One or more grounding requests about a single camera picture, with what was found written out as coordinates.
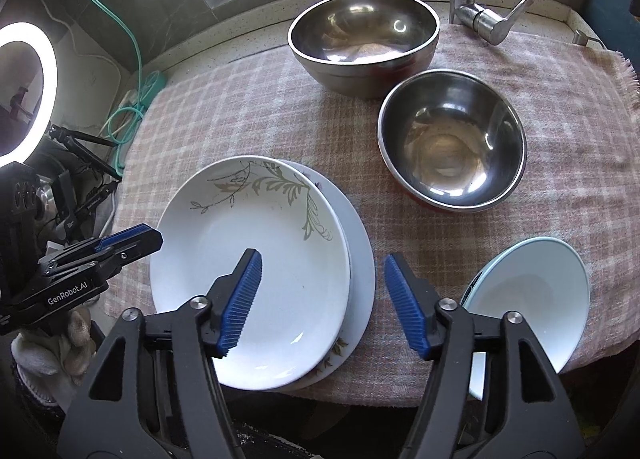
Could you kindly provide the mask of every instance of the screw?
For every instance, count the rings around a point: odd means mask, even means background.
[[[125,309],[122,313],[122,319],[126,320],[127,322],[131,322],[138,318],[139,314],[140,311],[138,309],[136,309],[135,307],[129,307],[129,309]]]
[[[444,311],[455,311],[458,304],[452,298],[443,298],[438,302],[440,309],[444,309]]]
[[[517,311],[509,311],[507,313],[507,320],[512,324],[521,324],[524,318]]]
[[[206,296],[196,296],[189,301],[189,305],[194,309],[202,309],[207,306],[209,300]]]

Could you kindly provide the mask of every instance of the white plate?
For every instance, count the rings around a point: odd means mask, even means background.
[[[568,362],[589,314],[590,285],[575,249],[559,239],[517,243],[485,265],[462,297],[471,313],[502,318],[520,312],[559,372]],[[485,354],[475,353],[469,391],[484,390]]]
[[[334,346],[318,365],[302,378],[277,389],[281,392],[308,387],[326,378],[342,365],[358,345],[369,324],[376,295],[376,264],[367,230],[356,209],[335,184],[300,163],[285,161],[313,182],[329,201],[347,238],[351,260],[351,287],[347,311]]]
[[[238,346],[213,360],[220,383],[276,389],[334,345],[349,297],[346,240],[329,203],[297,170],[250,155],[213,163],[176,192],[158,229],[164,245],[150,270],[158,312],[206,293],[246,248],[262,254]]]

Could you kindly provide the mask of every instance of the white glove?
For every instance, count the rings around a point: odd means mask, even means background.
[[[42,331],[21,331],[14,338],[11,352],[18,375],[41,405],[68,410],[95,354],[90,326],[89,310],[79,307],[68,313],[65,334],[50,337]]]

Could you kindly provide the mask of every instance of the ring light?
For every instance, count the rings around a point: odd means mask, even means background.
[[[35,150],[49,125],[58,85],[56,55],[49,38],[41,29],[26,22],[17,22],[3,27],[0,29],[0,47],[9,42],[25,42],[36,51],[42,65],[42,99],[25,138],[11,152],[0,155],[0,168],[12,161],[23,163]]]

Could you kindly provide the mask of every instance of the metal bowl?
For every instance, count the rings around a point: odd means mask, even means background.
[[[378,145],[399,184],[438,210],[478,212],[520,182],[527,141],[511,103],[471,74],[434,69],[386,97]]]
[[[311,76],[347,96],[381,98],[424,71],[440,36],[420,0],[323,0],[289,28],[289,47]]]

